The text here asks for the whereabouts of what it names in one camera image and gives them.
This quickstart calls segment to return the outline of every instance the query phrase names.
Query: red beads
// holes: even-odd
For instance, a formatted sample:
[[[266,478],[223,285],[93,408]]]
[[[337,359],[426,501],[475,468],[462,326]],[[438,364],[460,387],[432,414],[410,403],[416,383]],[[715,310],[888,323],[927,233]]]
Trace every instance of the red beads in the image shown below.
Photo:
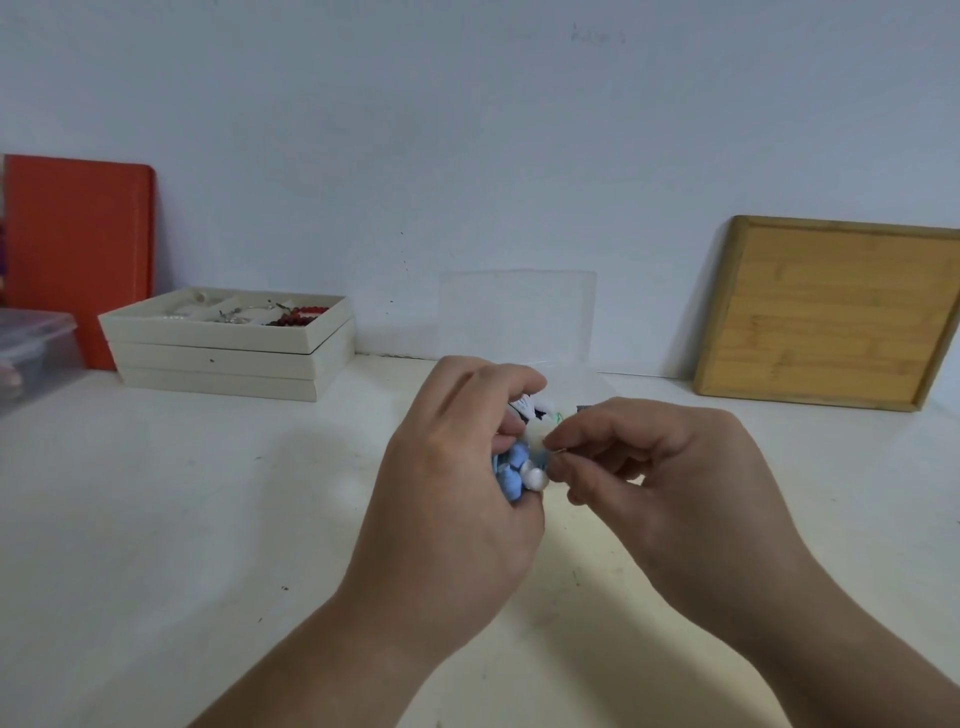
[[[305,327],[314,321],[317,316],[326,313],[328,308],[322,305],[305,305],[298,308],[291,308],[276,321],[267,324],[268,327]],[[302,314],[314,314],[313,316],[303,316]]]

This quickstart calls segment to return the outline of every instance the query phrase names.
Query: stacked white trays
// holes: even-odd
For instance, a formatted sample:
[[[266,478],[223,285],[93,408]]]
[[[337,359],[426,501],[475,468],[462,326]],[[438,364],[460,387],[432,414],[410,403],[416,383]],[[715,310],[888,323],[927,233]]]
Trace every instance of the stacked white trays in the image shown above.
[[[308,306],[327,311],[304,327],[266,325]],[[100,325],[128,386],[302,401],[319,399],[344,368],[355,332],[342,296],[223,288],[156,296],[103,314]]]

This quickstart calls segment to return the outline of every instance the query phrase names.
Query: orange folder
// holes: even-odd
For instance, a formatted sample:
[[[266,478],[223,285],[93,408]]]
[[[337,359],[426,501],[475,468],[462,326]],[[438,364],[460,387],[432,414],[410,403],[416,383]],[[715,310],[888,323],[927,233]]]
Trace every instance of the orange folder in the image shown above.
[[[97,316],[150,298],[153,168],[6,156],[7,305],[65,311],[90,369],[116,369]]]

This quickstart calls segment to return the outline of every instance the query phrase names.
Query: bamboo cutting board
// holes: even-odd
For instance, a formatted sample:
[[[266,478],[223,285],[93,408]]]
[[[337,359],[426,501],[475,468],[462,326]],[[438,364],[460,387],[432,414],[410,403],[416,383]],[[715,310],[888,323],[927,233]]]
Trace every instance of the bamboo cutting board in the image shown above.
[[[960,318],[960,231],[733,218],[701,395],[920,409]]]

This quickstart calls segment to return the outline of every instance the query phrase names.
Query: plastic storage box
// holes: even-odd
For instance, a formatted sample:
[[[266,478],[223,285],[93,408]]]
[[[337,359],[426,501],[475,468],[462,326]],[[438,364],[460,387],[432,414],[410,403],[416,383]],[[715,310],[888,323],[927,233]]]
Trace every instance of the plastic storage box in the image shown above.
[[[284,311],[325,309],[309,325]],[[184,288],[105,313],[100,323],[131,387],[316,401],[353,356],[343,296]]]
[[[69,313],[0,308],[0,410],[84,368]]]

